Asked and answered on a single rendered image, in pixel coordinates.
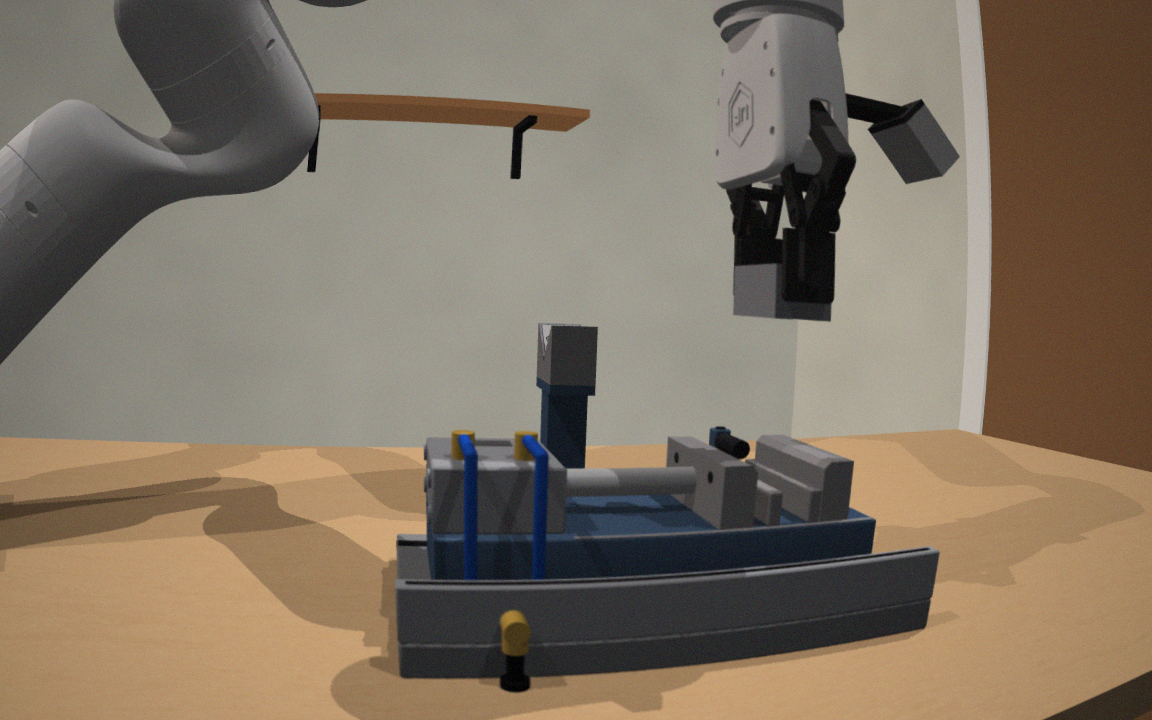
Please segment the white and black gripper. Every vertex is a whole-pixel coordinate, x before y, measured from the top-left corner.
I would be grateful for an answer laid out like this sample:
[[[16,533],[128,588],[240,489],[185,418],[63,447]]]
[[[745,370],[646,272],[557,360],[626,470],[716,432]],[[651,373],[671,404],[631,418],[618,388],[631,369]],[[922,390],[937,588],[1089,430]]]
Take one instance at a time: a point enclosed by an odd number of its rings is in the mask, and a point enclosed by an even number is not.
[[[856,165],[838,29],[797,12],[748,12],[723,20],[721,38],[717,184],[732,202],[733,272],[782,264],[782,300],[832,304],[829,232]],[[783,199],[794,228],[774,240]]]

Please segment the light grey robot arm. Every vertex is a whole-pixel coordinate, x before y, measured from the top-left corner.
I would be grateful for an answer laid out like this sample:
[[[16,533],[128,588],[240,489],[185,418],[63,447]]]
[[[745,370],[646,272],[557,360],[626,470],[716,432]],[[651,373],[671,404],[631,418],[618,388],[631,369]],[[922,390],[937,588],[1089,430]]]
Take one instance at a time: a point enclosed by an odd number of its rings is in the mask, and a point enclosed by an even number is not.
[[[0,150],[0,365],[152,211],[268,190],[314,145],[314,88],[270,0],[114,0],[113,10],[172,129],[142,135],[70,99]],[[905,184],[960,158],[922,99],[846,103]]]

